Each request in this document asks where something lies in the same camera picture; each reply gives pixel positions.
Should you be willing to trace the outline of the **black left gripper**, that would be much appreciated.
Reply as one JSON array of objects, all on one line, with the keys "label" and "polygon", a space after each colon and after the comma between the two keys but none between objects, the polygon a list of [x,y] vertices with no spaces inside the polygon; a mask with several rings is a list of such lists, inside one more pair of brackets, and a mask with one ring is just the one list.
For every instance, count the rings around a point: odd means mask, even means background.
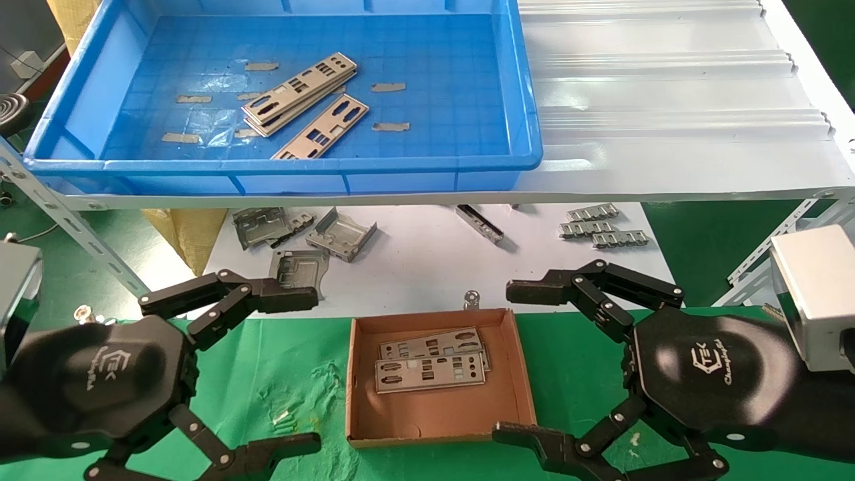
[{"label": "black left gripper", "polygon": [[162,480],[126,463],[177,428],[210,460],[198,480],[269,480],[281,460],[321,450],[315,432],[230,450],[187,407],[198,376],[192,344],[155,316],[26,335],[2,379],[2,461],[108,450],[83,479]]}]

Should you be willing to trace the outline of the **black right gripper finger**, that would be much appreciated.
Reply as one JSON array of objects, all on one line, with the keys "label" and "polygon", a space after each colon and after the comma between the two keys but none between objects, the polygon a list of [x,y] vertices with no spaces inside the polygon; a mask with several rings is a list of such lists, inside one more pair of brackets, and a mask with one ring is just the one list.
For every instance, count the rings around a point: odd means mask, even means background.
[{"label": "black right gripper finger", "polygon": [[729,472],[729,462],[699,436],[680,437],[687,452],[684,460],[628,472],[608,463],[605,451],[648,411],[645,397],[630,395],[580,438],[536,424],[498,422],[492,439],[498,444],[528,448],[544,471],[579,480],[717,480]]},{"label": "black right gripper finger", "polygon": [[511,280],[505,298],[513,304],[571,304],[617,343],[631,341],[633,317],[613,297],[652,311],[678,309],[684,291],[671,283],[596,259],[577,270],[549,270],[541,280]]}]

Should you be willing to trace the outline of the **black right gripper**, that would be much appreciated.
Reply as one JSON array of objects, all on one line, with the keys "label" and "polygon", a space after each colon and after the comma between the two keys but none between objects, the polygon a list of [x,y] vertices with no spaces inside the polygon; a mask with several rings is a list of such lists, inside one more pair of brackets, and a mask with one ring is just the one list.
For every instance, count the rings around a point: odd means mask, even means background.
[{"label": "black right gripper", "polygon": [[810,371],[788,328],[665,308],[636,323],[633,387],[669,440],[853,462],[853,374]]}]

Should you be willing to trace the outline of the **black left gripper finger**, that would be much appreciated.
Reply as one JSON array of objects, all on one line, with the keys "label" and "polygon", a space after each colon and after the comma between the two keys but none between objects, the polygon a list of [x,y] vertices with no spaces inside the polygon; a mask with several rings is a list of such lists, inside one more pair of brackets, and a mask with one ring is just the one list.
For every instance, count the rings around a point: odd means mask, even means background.
[{"label": "black left gripper finger", "polygon": [[143,315],[174,319],[205,307],[187,326],[196,350],[205,351],[240,325],[251,313],[296,313],[319,304],[314,287],[282,287],[275,278],[245,278],[230,270],[183,281],[138,299]]}]

